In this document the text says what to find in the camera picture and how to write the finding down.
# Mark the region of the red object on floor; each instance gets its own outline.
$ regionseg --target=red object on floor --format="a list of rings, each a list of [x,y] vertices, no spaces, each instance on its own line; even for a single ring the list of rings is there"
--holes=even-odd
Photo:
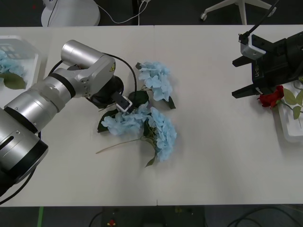
[[[113,219],[111,219],[111,220],[108,222],[107,225],[110,226],[110,227],[113,227],[113,226],[116,226],[116,223],[115,223],[115,221],[114,221]]]

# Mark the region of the flower stem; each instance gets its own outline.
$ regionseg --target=flower stem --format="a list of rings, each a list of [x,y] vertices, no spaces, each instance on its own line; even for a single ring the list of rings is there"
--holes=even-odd
[[[126,141],[126,142],[122,142],[122,143],[118,143],[118,144],[113,145],[113,146],[110,146],[110,147],[108,147],[108,148],[104,148],[104,149],[102,149],[101,151],[98,151],[96,154],[99,154],[99,153],[101,153],[102,151],[105,151],[105,150],[107,150],[107,149],[113,148],[113,147],[115,147],[115,146],[118,146],[118,145],[121,145],[121,144],[124,144],[124,143],[134,142],[134,141],[136,141],[136,140],[141,140],[141,138],[138,138],[138,139],[135,139],[135,140]]]
[[[292,107],[290,106],[290,105],[288,105],[288,104],[286,104],[284,101],[282,101],[281,100],[281,103],[283,104],[283,105],[286,105],[289,109],[291,109],[292,111],[294,111],[293,109],[292,109]]]

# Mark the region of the plastic container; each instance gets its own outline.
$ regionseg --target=plastic container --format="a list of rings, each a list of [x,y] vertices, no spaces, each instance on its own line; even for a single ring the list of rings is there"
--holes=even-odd
[[[3,108],[37,82],[42,55],[37,48],[16,35],[0,36],[0,50],[23,67],[23,79],[27,83],[26,89],[20,90],[12,90],[0,84],[0,107]]]
[[[300,90],[294,88],[294,85],[303,89],[303,86],[299,81],[283,84],[283,87],[290,90],[294,96],[297,96]],[[300,115],[299,119],[294,120],[293,111],[291,109],[285,105],[279,105],[278,108],[285,139],[288,142],[303,143],[303,113]]]

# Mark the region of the white lamp base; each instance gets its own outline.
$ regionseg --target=white lamp base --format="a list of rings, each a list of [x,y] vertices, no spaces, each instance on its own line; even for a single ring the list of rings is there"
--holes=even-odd
[[[100,11],[94,0],[57,0],[49,27],[97,26],[100,22]],[[47,27],[52,11],[45,8],[41,15],[43,27]]]

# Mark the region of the black cable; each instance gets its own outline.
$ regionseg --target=black cable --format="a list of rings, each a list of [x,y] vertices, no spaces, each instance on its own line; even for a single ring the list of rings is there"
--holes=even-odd
[[[285,215],[287,215],[287,216],[288,216],[294,223],[296,223],[298,226],[303,227],[296,219],[294,219],[294,218],[293,218],[290,214],[288,214],[286,211],[284,211],[284,210],[282,210],[282,209],[280,209],[280,208],[278,208],[278,207],[271,207],[271,206],[266,206],[266,207],[261,207],[261,208],[253,209],[252,211],[250,211],[250,212],[248,212],[248,213],[242,215],[238,220],[231,222],[227,227],[230,227],[230,226],[231,226],[233,223],[235,223],[235,222],[236,222],[236,225],[235,225],[235,226],[237,226],[237,225],[238,225],[242,220],[244,220],[244,218],[246,218],[248,215],[253,214],[253,213],[255,213],[255,212],[258,212],[258,211],[260,211],[260,210],[278,210],[278,211],[284,213]]]
[[[274,7],[276,7],[276,5],[278,4],[280,0],[276,0],[276,2],[269,8],[269,10],[266,12],[266,14],[264,15],[264,17],[257,23],[254,25],[254,27],[252,27],[251,30],[249,30],[248,32],[246,32],[247,37],[254,31],[256,30],[257,27],[260,26],[260,24],[262,24],[262,22],[268,17],[268,15],[271,13],[271,11],[273,11]]]
[[[58,2],[58,0],[56,0],[56,3],[55,3],[55,5],[54,5],[54,7],[53,7],[53,10],[52,10],[52,13],[51,13],[51,15],[49,16],[49,19],[48,19],[48,22],[47,22],[47,26],[48,26],[48,27],[49,27],[49,21],[51,20],[51,17],[52,17],[52,14],[53,14],[54,9],[56,8],[57,2]]]
[[[38,133],[38,137],[41,139],[41,132]],[[5,200],[0,202],[0,205],[6,203],[7,201],[11,200],[12,198],[14,198],[26,185],[27,183],[30,181],[30,179],[32,178],[32,176],[34,175],[34,172],[36,170],[36,167],[32,170],[32,172],[29,174],[28,178],[26,179],[26,181],[24,182],[24,184],[17,190],[15,191],[14,194],[12,194],[11,196],[7,197]]]
[[[91,219],[91,221],[90,221],[90,223],[89,223],[89,227],[91,227],[91,225],[93,224],[94,220],[95,220],[100,214],[102,214],[102,213],[103,213],[103,211],[99,212],[98,214],[96,214],[96,215]]]
[[[62,63],[62,60],[60,60],[57,64],[55,64],[55,66],[49,71],[49,74],[53,73],[55,71],[56,68],[58,68],[58,66]]]
[[[114,55],[109,54],[109,53],[104,53],[104,54],[106,54],[106,55],[108,55],[108,56],[110,56],[112,58],[116,58],[116,59],[124,62],[129,67],[129,69],[132,71],[132,74],[134,76],[134,101],[135,101],[135,99],[136,99],[136,92],[137,92],[137,78],[136,78],[136,74],[135,74],[133,68],[125,60],[123,60],[122,58],[119,58],[119,57],[114,56]]]
[[[232,223],[230,223],[229,225],[232,225],[233,223],[235,223],[235,222],[237,222],[237,221],[242,221],[242,220],[252,221],[252,222],[254,222],[257,226],[262,227],[260,223],[258,223],[256,220],[251,219],[251,218],[240,218],[240,219],[234,220],[234,221],[233,221]]]

